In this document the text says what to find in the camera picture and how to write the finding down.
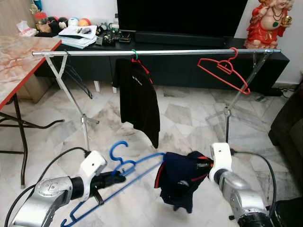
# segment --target marble tabletop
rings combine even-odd
[[[56,38],[0,36],[0,109],[45,61],[32,51],[55,50],[60,43]]]

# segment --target television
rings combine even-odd
[[[119,27],[202,36],[234,36],[247,0],[117,0]]]

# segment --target clothes rack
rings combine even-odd
[[[253,54],[253,70],[249,77],[246,80],[246,83],[249,85],[250,82],[255,78],[258,71],[262,68],[263,64],[267,60],[267,58],[273,53],[280,53],[281,50],[277,49],[238,49],[238,53],[241,54]],[[203,54],[233,54],[235,53],[232,49],[218,49],[218,50],[165,50],[165,51],[136,51],[138,55],[203,55]],[[264,54],[261,60],[257,62],[256,54]],[[68,56],[131,56],[134,55],[133,51],[42,51],[42,52],[33,52],[33,56],[42,56],[46,58],[46,62],[52,69],[54,75],[56,76],[56,80],[60,87],[64,90],[69,100],[73,103],[75,108],[78,110],[78,113],[81,116],[81,124],[84,135],[84,142],[86,149],[89,150],[89,140],[87,135],[87,122],[91,123],[99,123],[99,121],[86,117],[86,114],[82,112],[80,107],[78,106],[76,100],[72,96],[71,92],[65,86],[62,80],[62,74],[64,72],[64,68],[66,65],[66,60]],[[63,56],[63,61],[60,67],[59,72],[53,65],[51,57],[54,56]],[[206,118],[209,120],[210,118],[216,117],[224,113],[225,115],[225,141],[228,142],[228,131],[229,131],[229,118],[231,116],[231,109],[234,107],[237,102],[239,95],[241,92],[239,91],[232,103],[229,106],[226,106],[223,111],[218,112],[212,116]]]

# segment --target green hanger clip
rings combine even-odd
[[[135,49],[132,49],[132,51],[135,53],[136,55],[136,60],[138,60],[138,54],[137,54],[137,51]]]

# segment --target black shirt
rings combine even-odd
[[[120,88],[121,122],[144,132],[155,148],[159,143],[160,115],[156,91],[140,61],[116,61],[113,87]]]

